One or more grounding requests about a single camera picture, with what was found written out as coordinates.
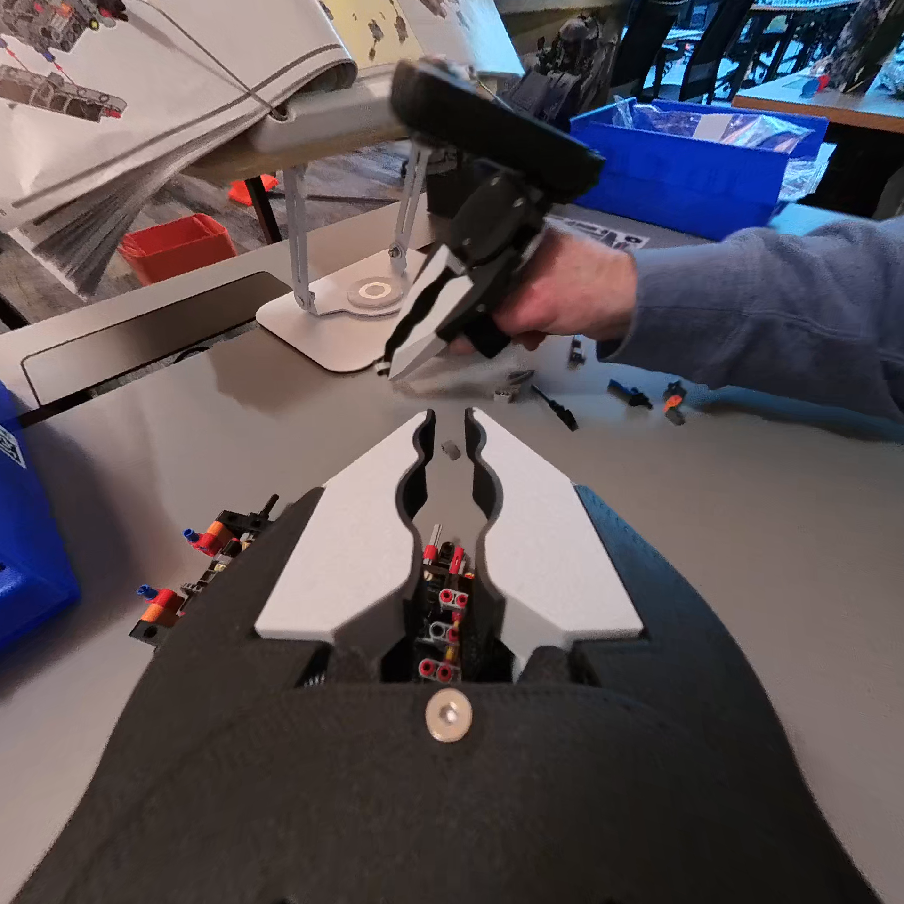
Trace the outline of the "red plastic bin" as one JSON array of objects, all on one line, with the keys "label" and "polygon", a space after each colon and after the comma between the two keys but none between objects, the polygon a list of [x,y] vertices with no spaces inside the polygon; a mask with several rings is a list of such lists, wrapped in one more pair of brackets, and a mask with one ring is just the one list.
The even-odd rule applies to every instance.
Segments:
[{"label": "red plastic bin", "polygon": [[144,287],[238,256],[226,227],[204,213],[130,232],[118,252]]}]

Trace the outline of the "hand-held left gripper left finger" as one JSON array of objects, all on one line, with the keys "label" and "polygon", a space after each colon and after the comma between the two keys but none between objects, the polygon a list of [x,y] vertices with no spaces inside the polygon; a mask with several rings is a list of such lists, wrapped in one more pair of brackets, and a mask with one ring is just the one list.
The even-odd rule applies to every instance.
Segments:
[{"label": "hand-held left gripper left finger", "polygon": [[423,544],[433,410],[407,420],[322,486],[255,623],[267,640],[355,650],[379,662],[403,638]]}]

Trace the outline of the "lego sticker sheet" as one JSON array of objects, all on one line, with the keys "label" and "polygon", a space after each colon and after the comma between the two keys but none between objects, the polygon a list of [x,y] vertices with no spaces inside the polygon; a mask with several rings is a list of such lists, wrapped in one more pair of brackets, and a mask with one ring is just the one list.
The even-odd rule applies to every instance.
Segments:
[{"label": "lego sticker sheet", "polygon": [[562,216],[548,216],[548,224],[558,229],[582,234],[595,242],[619,251],[635,251],[644,248],[650,241],[649,237],[633,232],[618,230],[609,225],[600,224],[592,220],[582,220]]}]

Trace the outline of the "person's right forearm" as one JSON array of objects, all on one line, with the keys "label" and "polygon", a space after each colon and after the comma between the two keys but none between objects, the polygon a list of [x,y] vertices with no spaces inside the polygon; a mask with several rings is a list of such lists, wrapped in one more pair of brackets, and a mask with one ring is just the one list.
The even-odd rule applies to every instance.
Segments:
[{"label": "person's right forearm", "polygon": [[635,255],[637,307],[597,358],[902,423],[903,220],[768,229]]}]

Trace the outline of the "lego technic assembly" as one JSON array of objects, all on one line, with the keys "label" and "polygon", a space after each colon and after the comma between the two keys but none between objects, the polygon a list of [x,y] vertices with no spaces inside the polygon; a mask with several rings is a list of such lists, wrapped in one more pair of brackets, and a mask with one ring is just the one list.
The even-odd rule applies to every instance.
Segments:
[{"label": "lego technic assembly", "polygon": [[[273,524],[277,501],[273,494],[257,512],[222,510],[204,532],[186,529],[189,545],[208,559],[205,570],[197,581],[178,589],[140,586],[137,596],[144,609],[130,638],[161,647],[189,604]],[[455,684],[462,678],[463,626],[476,575],[468,569],[464,548],[441,541],[441,534],[442,526],[436,524],[423,551],[413,597],[403,603],[404,637],[382,660],[384,681]]]}]

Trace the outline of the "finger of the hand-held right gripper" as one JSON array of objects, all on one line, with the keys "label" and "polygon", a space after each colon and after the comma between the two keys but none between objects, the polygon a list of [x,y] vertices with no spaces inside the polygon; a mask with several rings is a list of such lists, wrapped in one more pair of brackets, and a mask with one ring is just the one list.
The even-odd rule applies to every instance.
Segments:
[{"label": "finger of the hand-held right gripper", "polygon": [[389,338],[389,381],[409,376],[450,342],[439,331],[474,286],[468,275],[419,276]]},{"label": "finger of the hand-held right gripper", "polygon": [[424,262],[403,299],[383,360],[391,365],[408,365],[415,360],[446,315],[455,280],[456,259],[448,247],[441,246]]}]

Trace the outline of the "black patterned box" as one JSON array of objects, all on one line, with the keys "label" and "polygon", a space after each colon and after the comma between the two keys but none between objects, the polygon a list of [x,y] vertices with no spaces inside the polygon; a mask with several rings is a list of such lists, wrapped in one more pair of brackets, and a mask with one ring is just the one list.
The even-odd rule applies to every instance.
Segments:
[{"label": "black patterned box", "polygon": [[865,94],[897,50],[902,33],[902,1],[860,2],[830,54],[828,87]]}]

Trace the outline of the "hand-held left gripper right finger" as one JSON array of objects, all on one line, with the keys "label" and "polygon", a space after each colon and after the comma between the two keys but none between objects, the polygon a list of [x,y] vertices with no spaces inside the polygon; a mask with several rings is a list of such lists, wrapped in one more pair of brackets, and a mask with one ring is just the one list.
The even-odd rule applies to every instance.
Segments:
[{"label": "hand-held left gripper right finger", "polygon": [[537,649],[634,641],[641,617],[571,479],[480,408],[466,410],[472,496],[486,518],[476,575],[480,627],[520,677]]}]

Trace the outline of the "black lego axle piece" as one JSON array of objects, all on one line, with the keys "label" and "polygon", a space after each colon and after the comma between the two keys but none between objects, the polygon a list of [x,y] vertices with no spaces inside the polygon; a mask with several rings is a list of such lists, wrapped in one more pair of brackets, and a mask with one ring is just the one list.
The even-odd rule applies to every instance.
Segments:
[{"label": "black lego axle piece", "polygon": [[535,384],[532,383],[530,388],[532,392],[547,405],[547,407],[566,426],[569,431],[575,432],[580,428],[575,415],[570,409],[559,403],[559,401],[551,398]]}]

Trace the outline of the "person's right hand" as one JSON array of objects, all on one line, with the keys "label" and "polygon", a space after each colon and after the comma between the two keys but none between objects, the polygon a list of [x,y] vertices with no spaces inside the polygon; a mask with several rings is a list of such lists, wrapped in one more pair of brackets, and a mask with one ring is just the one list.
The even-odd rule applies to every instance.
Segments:
[{"label": "person's right hand", "polygon": [[492,321],[529,351],[553,335],[580,334],[619,344],[630,331],[637,300],[632,255],[548,226],[519,282],[492,312]]}]

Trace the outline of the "white book stand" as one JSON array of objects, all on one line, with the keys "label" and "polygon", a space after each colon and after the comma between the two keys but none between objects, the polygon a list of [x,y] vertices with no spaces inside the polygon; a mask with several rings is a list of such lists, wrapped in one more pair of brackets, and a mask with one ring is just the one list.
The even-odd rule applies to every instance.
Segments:
[{"label": "white book stand", "polygon": [[367,69],[345,89],[305,89],[288,98],[285,118],[272,115],[200,158],[193,175],[211,183],[241,175],[282,170],[286,189],[291,290],[263,305],[259,325],[324,369],[349,373],[383,356],[425,254],[414,250],[412,233],[428,170],[430,150],[412,149],[400,209],[390,239],[365,250],[352,239],[349,263],[317,279],[314,239],[308,236],[307,167],[324,157],[349,153],[403,135],[390,108],[391,82],[399,64]]}]

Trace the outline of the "black office chair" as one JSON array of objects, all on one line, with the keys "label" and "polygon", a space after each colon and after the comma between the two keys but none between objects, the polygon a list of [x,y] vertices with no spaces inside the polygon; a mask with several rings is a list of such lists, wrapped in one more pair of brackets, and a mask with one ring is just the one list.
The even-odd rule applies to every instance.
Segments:
[{"label": "black office chair", "polygon": [[753,5],[753,1],[719,2],[715,16],[691,54],[682,81],[656,85],[652,97],[711,104],[715,99],[720,63],[737,39]]}]

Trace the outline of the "dark backpack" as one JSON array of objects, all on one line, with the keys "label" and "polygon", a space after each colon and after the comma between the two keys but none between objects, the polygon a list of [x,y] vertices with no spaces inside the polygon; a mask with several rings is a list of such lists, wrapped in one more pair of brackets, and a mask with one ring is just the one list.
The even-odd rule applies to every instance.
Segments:
[{"label": "dark backpack", "polygon": [[571,120],[605,100],[624,22],[598,12],[566,20],[529,54],[525,73],[500,92],[506,107],[568,134]]}]

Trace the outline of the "clear plastic bags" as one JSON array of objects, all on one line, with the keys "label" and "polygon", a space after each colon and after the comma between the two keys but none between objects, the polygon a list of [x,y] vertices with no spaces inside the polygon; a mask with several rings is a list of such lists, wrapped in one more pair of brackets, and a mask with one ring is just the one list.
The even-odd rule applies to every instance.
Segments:
[{"label": "clear plastic bags", "polygon": [[613,124],[618,127],[735,148],[791,154],[815,134],[814,129],[763,114],[704,114],[619,96],[615,107]]}]

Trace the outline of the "blue storage bin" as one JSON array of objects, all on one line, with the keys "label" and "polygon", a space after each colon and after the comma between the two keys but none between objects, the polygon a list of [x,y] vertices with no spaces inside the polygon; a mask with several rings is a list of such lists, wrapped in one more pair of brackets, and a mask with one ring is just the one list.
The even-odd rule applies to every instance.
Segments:
[{"label": "blue storage bin", "polygon": [[1,387],[1,649],[76,604],[81,591],[19,424]]},{"label": "blue storage bin", "polygon": [[818,186],[832,149],[827,119],[655,100],[666,109],[763,114],[814,129],[791,154],[669,137],[613,124],[615,102],[571,120],[571,136],[605,164],[577,204],[708,240],[764,227]]}]

